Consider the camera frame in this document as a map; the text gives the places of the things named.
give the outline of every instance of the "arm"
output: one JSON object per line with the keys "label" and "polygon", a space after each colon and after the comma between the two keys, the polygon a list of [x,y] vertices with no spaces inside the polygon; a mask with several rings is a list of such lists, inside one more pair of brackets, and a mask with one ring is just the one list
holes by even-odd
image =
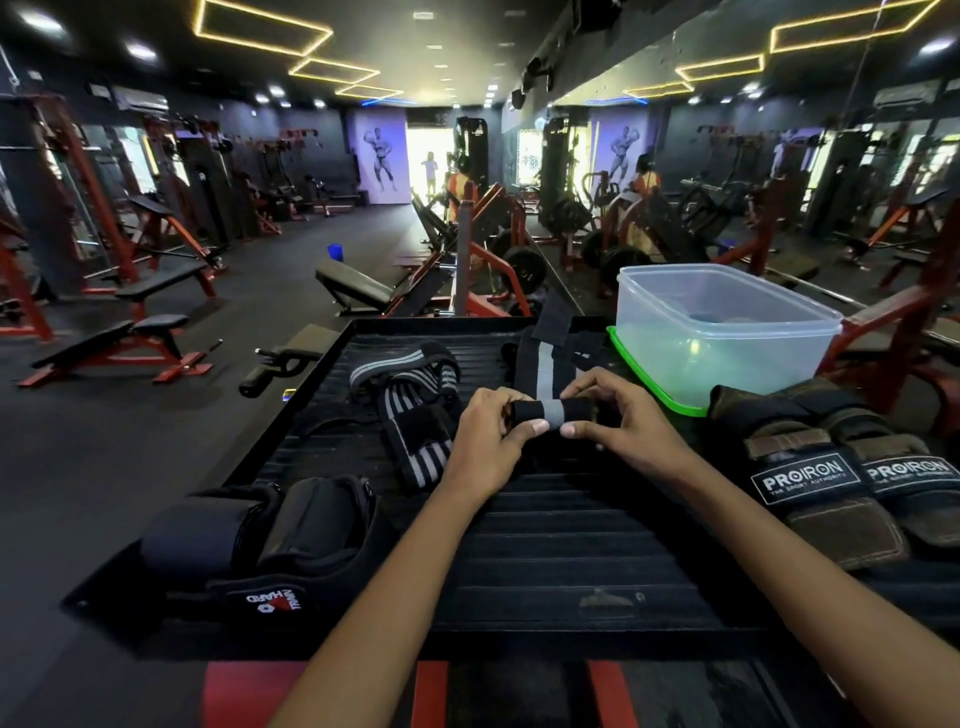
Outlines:
{"label": "arm", "polygon": [[271,728],[390,723],[464,532],[510,478],[523,444],[548,427],[538,420],[507,434],[503,409],[521,399],[530,398],[510,389],[473,395],[442,482],[310,660]]}
{"label": "arm", "polygon": [[689,448],[647,392],[606,370],[561,394],[614,402],[620,428],[568,423],[669,482],[874,726],[960,725],[960,653],[840,570]]}

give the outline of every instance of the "air conditioner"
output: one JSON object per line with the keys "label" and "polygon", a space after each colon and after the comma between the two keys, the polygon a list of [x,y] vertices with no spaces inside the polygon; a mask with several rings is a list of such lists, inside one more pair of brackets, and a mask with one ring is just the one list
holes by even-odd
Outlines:
{"label": "air conditioner", "polygon": [[158,113],[170,110],[166,96],[150,93],[150,91],[141,91],[137,88],[124,88],[116,85],[113,87],[113,98],[116,99],[117,108],[121,111]]}
{"label": "air conditioner", "polygon": [[937,98],[940,81],[924,81],[920,84],[896,85],[882,88],[874,99],[877,109],[884,107],[905,107],[914,104],[932,104]]}

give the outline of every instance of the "person's right hand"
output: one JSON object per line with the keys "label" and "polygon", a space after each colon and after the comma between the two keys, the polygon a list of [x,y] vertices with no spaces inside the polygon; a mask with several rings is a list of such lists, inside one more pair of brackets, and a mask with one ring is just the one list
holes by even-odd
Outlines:
{"label": "person's right hand", "polygon": [[616,405],[620,427],[593,422],[565,423],[560,434],[588,439],[615,452],[641,473],[665,479],[682,478],[700,460],[663,415],[657,401],[642,387],[597,367],[575,379],[560,398],[591,397]]}

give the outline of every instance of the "bright entrance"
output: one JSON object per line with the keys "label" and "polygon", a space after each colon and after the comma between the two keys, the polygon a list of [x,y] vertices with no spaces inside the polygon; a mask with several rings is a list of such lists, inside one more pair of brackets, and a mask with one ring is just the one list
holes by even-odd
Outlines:
{"label": "bright entrance", "polygon": [[[407,158],[410,160],[410,186],[427,203],[444,188],[446,155],[453,154],[453,130],[439,127],[407,127]],[[435,184],[428,188],[432,170]]]}

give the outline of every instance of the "ceiling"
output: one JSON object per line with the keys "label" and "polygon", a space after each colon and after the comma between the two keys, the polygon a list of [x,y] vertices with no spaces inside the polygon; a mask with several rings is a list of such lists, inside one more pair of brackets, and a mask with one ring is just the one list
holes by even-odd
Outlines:
{"label": "ceiling", "polygon": [[[195,90],[249,100],[276,84],[295,103],[319,98],[354,104],[392,95],[429,106],[466,105],[482,104],[488,86],[497,85],[493,102],[500,103],[516,86],[522,68],[566,4],[566,0],[350,0],[336,4],[209,0],[205,6],[202,34],[286,48],[291,51],[288,55],[197,37],[193,25],[201,1],[0,0],[0,6],[6,3],[0,8],[0,39],[42,44],[107,67],[136,65]],[[54,17],[65,34],[50,38],[27,26],[16,13],[23,8]],[[432,12],[433,19],[415,20],[414,12]],[[278,15],[310,27],[280,22]],[[347,89],[347,83],[288,74],[307,58],[302,51],[329,35],[321,30],[323,26],[332,29],[333,35],[308,57],[356,68],[314,61],[301,72],[347,82],[375,70],[379,73],[364,82],[375,88]],[[131,40],[155,50],[157,61],[133,59],[125,48]],[[442,48],[431,50],[427,45]],[[337,90],[351,95],[337,95]]]}
{"label": "ceiling", "polygon": [[[778,32],[778,46],[807,45],[824,39],[839,39],[874,32],[889,32],[873,40],[805,48],[785,53],[770,53],[771,29],[822,15],[835,15],[878,6],[878,0],[725,0],[712,11],[704,12],[629,59],[581,85],[558,103],[595,105],[633,103],[635,96],[653,99],[664,91],[679,91],[664,99],[680,100],[692,93],[683,88],[676,68],[703,61],[750,57],[733,64],[714,65],[686,71],[689,77],[720,75],[726,71],[756,71],[763,54],[762,72],[751,72],[725,79],[694,83],[695,93],[706,100],[734,95],[749,82],[759,82],[767,92],[806,93],[821,88],[849,87],[863,60],[861,81],[882,85],[911,83],[939,75],[960,76],[960,41],[947,51],[932,57],[919,57],[920,48],[934,38],[960,39],[960,3],[955,0],[907,0],[890,2],[879,21],[876,13],[858,15],[827,23],[811,23]],[[927,12],[909,31],[894,33],[906,26],[926,8]],[[666,85],[651,89],[650,86]]]}

